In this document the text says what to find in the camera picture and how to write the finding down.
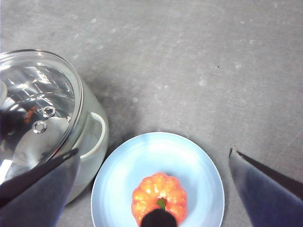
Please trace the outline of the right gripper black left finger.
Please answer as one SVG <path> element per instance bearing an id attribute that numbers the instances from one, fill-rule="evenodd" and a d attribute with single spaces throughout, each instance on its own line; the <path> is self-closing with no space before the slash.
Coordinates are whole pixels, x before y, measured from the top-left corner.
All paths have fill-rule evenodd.
<path id="1" fill-rule="evenodd" d="M 0 186 L 2 227 L 54 227 L 68 200 L 80 165 L 72 149 Z"/>

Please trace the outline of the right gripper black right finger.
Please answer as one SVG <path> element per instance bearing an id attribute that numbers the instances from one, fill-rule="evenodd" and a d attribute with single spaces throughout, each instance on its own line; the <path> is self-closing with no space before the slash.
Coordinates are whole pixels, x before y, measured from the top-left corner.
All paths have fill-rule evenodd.
<path id="1" fill-rule="evenodd" d="M 303 184 L 232 147 L 229 168 L 247 215 L 255 227 L 301 227 Z"/>

